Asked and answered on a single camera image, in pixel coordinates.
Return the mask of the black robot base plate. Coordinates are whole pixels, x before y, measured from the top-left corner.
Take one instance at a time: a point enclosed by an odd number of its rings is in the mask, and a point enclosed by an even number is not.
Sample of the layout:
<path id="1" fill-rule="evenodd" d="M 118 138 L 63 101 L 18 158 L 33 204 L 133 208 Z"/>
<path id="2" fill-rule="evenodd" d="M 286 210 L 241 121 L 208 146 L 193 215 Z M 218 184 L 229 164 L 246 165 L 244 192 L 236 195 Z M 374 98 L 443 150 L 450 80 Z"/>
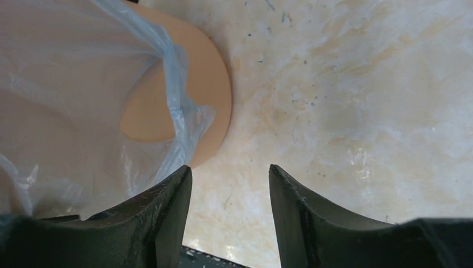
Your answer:
<path id="1" fill-rule="evenodd" d="M 247 266 L 196 250 L 181 246 L 179 268 L 247 268 Z"/>

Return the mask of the light blue trash bag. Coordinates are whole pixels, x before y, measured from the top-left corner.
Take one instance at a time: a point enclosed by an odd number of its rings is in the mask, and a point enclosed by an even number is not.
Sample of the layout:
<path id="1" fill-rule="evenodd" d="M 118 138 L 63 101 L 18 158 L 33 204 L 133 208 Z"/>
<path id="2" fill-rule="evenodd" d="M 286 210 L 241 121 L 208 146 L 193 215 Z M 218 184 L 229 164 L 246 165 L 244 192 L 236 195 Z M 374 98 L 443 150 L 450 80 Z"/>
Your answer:
<path id="1" fill-rule="evenodd" d="M 1 2 L 1 213 L 105 210 L 188 164 L 215 111 L 185 92 L 187 53 L 123 1 Z M 152 71 L 170 138 L 120 129 Z"/>

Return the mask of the orange plastic bin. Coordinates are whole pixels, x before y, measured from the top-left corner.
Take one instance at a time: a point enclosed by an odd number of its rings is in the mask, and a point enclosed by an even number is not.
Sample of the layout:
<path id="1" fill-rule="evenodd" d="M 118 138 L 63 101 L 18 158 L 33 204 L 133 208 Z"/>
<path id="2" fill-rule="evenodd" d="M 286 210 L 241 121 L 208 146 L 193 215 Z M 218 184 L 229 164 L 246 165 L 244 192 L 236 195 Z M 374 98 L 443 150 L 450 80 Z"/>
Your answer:
<path id="1" fill-rule="evenodd" d="M 172 41 L 187 53 L 186 90 L 198 106 L 210 106 L 215 112 L 212 125 L 197 143 L 189 165 L 195 168 L 213 157 L 229 128 L 232 93 L 229 73 L 212 41 L 192 24 L 156 9 L 127 2 L 145 20 L 165 28 Z M 149 68 L 138 80 L 120 121 L 120 130 L 140 142 L 173 139 L 172 119 L 167 110 L 165 75 L 159 65 Z"/>

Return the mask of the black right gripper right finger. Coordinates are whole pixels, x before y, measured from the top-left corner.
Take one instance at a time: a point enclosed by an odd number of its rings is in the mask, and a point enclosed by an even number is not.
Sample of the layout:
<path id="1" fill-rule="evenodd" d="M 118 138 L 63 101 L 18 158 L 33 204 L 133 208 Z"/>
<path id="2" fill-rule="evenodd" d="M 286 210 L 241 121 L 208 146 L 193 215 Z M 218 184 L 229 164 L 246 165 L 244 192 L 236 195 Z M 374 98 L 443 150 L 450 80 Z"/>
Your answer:
<path id="1" fill-rule="evenodd" d="M 377 221 L 303 186 L 278 165 L 269 189 L 282 267 L 471 267 L 472 219 Z"/>

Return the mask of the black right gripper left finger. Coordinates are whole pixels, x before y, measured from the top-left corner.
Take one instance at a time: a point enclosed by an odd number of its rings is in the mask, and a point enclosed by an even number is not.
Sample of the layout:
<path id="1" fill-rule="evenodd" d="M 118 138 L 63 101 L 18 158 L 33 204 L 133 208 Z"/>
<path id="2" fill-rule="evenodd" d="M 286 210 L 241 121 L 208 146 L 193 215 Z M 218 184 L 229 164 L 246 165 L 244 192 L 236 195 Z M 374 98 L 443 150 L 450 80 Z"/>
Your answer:
<path id="1" fill-rule="evenodd" d="M 178 267 L 192 172 L 165 180 L 86 220 L 1 215 L 2 267 Z"/>

